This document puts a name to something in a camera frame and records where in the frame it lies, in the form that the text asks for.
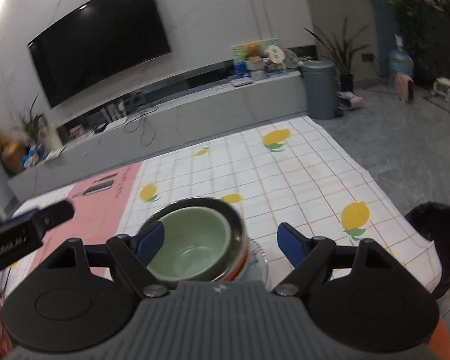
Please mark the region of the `black television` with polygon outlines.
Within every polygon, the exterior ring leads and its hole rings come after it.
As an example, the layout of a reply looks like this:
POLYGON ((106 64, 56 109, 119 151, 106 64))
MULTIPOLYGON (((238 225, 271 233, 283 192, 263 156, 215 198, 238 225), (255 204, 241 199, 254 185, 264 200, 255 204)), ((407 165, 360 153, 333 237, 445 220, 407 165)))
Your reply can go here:
POLYGON ((155 0, 90 0, 27 47, 51 107, 171 52, 155 0))

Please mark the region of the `pink small stool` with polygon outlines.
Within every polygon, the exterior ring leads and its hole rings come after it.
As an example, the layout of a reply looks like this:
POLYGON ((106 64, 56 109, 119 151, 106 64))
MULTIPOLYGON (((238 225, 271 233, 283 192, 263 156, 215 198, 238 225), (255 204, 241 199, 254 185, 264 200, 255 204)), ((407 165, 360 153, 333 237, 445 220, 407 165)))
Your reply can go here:
POLYGON ((397 97, 403 102, 412 102, 415 96, 415 83, 413 79, 403 72, 395 76, 394 88, 397 97))

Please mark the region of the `orange steel bowl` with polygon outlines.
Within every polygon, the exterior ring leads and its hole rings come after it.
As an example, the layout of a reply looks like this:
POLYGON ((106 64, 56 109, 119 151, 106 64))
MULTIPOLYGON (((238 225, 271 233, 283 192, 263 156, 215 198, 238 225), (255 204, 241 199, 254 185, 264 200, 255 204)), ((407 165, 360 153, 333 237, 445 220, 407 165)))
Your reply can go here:
POLYGON ((170 289, 182 281, 234 281, 249 258, 249 238, 238 212, 211 197, 166 206, 147 219, 130 248, 170 289))

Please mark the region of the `blue water jug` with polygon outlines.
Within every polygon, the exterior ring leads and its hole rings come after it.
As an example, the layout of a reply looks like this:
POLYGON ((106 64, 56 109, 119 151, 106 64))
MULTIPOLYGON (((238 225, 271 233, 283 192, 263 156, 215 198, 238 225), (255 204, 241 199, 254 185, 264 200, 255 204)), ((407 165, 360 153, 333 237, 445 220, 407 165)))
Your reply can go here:
POLYGON ((408 77, 413 77, 414 62, 404 49, 403 39, 400 35, 395 35, 395 47, 388 53, 389 80, 393 86, 397 74, 403 73, 408 77))

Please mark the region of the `white wifi router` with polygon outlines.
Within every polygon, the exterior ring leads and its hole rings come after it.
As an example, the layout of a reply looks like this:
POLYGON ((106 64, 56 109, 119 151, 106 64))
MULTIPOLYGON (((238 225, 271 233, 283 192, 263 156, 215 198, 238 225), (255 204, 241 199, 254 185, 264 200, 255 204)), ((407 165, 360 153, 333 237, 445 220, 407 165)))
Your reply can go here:
POLYGON ((105 127, 102 131, 109 131, 114 128, 124 126, 131 122, 131 116, 128 113, 126 103, 120 100, 118 103, 110 103, 100 109, 100 113, 105 119, 105 127))

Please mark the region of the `small potted plant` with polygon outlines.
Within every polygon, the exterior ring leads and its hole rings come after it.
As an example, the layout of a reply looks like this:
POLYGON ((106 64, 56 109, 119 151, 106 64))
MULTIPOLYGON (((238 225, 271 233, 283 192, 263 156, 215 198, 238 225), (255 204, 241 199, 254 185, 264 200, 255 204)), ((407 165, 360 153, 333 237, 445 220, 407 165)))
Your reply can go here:
POLYGON ((49 126, 44 113, 37 113, 34 111, 39 96, 39 94, 36 94, 32 104, 19 116, 23 133, 26 135, 26 144, 28 144, 28 146, 39 144, 41 142, 40 134, 49 126))

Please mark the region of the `tall potted plant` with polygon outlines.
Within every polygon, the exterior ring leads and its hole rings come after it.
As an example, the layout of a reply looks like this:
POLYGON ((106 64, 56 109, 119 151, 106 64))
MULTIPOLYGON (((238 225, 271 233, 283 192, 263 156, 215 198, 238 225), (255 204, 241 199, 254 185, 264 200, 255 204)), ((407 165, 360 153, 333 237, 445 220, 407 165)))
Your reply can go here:
POLYGON ((371 24, 364 24, 354 33, 349 32, 348 26, 349 20, 345 17, 341 26, 340 35, 332 33, 331 36, 328 36, 318 26, 314 27, 314 31, 305 28, 305 31, 309 33, 309 35, 325 47, 331 60, 335 63, 339 75, 341 92, 353 92, 353 58, 357 53, 360 53, 371 46, 370 43, 362 43, 360 45, 356 43, 359 37, 371 27, 371 24))

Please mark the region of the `grey trash bin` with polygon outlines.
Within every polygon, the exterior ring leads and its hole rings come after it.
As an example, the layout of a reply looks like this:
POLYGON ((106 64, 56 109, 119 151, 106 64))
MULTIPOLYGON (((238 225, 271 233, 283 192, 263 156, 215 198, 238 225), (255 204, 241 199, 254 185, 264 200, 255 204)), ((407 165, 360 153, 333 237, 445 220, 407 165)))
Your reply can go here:
POLYGON ((333 119, 338 108, 335 64, 328 60, 308 60, 301 66, 307 112, 313 119, 333 119))

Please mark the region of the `lemon checkered tablecloth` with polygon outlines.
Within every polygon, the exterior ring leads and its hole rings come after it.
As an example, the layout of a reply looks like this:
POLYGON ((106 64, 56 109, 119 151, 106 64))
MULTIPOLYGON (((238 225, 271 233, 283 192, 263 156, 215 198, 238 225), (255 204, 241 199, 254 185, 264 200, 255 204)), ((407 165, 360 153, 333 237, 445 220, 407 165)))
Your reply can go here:
POLYGON ((231 204, 266 253, 269 281, 291 267, 275 240, 289 223, 339 245, 371 238, 427 289, 441 278, 432 242, 414 230, 368 171, 307 117, 256 127, 139 162, 116 234, 137 233, 166 205, 189 197, 231 204))

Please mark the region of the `green ceramic bowl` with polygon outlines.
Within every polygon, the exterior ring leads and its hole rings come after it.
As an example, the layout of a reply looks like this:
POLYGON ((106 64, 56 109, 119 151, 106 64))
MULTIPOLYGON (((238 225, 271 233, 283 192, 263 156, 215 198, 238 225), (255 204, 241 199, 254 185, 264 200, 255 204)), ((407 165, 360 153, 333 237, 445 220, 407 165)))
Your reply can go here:
POLYGON ((157 279, 211 281, 227 267, 232 228, 225 216, 208 207, 187 207, 166 214, 163 247, 148 265, 157 279))

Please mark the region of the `pink bottle print mat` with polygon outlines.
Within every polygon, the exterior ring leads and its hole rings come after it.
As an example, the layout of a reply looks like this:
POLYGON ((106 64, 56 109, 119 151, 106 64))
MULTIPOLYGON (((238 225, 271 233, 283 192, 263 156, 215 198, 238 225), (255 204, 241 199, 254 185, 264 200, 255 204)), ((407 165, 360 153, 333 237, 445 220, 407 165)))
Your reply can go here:
POLYGON ((78 237, 85 244, 103 244, 114 236, 140 167, 140 163, 123 166, 24 202, 16 215, 68 199, 73 203, 74 217, 47 232, 43 247, 15 263, 9 280, 13 284, 22 281, 68 238, 78 237))

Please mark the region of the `white painted ceramic plate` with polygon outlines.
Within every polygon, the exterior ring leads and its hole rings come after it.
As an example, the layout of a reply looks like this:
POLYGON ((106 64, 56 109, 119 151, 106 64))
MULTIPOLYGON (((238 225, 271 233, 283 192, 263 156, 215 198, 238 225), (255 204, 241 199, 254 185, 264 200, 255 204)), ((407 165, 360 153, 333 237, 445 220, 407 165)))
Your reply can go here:
POLYGON ((269 288, 268 258, 255 240, 249 239, 249 255, 235 281, 261 281, 269 288))

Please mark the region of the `teddy bear toy pile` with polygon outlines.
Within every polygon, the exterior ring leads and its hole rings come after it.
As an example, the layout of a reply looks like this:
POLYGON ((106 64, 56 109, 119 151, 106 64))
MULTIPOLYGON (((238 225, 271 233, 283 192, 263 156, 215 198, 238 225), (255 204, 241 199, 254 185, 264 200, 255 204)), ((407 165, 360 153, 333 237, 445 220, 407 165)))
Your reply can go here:
POLYGON ((278 38, 232 46, 235 80, 255 82, 298 70, 302 63, 291 49, 282 48, 278 38))

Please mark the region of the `white small stool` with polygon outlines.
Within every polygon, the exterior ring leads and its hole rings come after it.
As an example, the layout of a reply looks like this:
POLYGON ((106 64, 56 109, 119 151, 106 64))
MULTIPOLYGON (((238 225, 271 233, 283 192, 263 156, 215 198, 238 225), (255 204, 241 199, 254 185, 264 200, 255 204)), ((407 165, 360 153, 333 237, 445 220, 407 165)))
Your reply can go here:
POLYGON ((441 96, 447 102, 450 102, 450 79, 446 77, 438 77, 433 82, 432 96, 441 96))

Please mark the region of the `golden vase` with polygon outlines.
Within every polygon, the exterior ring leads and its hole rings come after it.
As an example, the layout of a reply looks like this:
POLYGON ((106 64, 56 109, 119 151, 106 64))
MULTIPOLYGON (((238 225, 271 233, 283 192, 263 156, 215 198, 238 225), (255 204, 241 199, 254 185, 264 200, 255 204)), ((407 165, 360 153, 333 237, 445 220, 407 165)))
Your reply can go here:
POLYGON ((20 141, 11 141, 4 146, 1 160, 5 167, 13 174, 23 170, 22 159, 26 153, 26 147, 20 141))

